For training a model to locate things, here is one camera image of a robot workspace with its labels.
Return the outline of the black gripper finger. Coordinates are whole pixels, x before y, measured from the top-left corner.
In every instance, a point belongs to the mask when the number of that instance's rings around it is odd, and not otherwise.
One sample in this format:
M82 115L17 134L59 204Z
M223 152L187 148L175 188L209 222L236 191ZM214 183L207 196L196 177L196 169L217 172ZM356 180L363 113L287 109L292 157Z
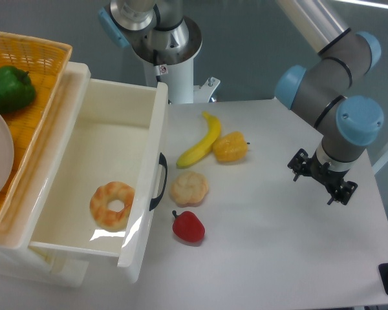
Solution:
M304 149L299 149L289 161L287 167L294 173L293 181L297 181L300 176L309 176L308 153Z
M330 194L327 205L331 205L332 202L347 205L357 188L358 184L353 181L340 180L338 183L327 184L326 190Z

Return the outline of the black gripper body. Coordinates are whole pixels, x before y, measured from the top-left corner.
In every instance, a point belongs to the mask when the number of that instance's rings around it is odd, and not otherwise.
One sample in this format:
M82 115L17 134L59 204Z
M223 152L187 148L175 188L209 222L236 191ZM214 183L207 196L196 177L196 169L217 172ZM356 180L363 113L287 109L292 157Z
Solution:
M327 184L338 183L343 180L345 172L334 172L329 169L329 163L320 164L316 156L309 157L309 176L322 184L325 188Z

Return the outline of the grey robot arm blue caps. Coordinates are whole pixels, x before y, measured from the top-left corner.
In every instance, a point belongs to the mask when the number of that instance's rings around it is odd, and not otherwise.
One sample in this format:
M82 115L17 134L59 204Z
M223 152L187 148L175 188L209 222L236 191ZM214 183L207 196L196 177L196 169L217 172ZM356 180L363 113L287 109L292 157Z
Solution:
M375 100L343 92L375 66L381 46L373 35L353 32L323 1L280 1L279 7L321 59L310 69L289 68L275 87L275 97L323 136L312 156L299 150L288 167L295 177L322 184L332 202L347 204L357 184L344 177L376 139L384 116ZM171 103L210 101L219 82L193 82L202 36L181 1L111 1L98 19L117 46L130 46L143 62L148 85L168 86Z

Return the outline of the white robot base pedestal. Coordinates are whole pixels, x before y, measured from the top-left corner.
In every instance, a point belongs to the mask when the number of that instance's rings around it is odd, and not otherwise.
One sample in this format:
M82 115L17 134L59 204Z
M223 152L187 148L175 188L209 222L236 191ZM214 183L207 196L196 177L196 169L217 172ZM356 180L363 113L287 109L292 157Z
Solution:
M140 56L146 84L165 83L168 100L173 104L216 101L219 79L210 76L201 85L194 82L194 60L201 48L200 28L188 17L172 30L151 30L142 40Z

